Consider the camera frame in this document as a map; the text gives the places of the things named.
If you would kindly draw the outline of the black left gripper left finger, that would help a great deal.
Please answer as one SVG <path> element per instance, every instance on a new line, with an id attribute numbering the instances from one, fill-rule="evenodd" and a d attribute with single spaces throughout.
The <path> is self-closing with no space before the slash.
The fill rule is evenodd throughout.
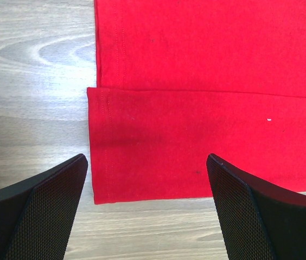
<path id="1" fill-rule="evenodd" d="M 63 259 L 88 169 L 83 154 L 0 189 L 0 259 Z"/>

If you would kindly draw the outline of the red t shirt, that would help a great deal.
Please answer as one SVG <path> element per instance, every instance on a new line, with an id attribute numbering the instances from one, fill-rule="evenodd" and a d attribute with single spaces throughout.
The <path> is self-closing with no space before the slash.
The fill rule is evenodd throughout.
<path id="1" fill-rule="evenodd" d="M 306 191 L 306 1 L 95 1 L 96 204 L 211 196 L 214 153 Z"/>

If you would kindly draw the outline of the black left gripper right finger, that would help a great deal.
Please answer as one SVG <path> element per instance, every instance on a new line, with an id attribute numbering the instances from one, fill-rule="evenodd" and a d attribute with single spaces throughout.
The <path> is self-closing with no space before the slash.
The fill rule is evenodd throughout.
<path id="1" fill-rule="evenodd" d="M 306 195 L 215 154 L 207 171 L 229 259 L 306 259 Z"/>

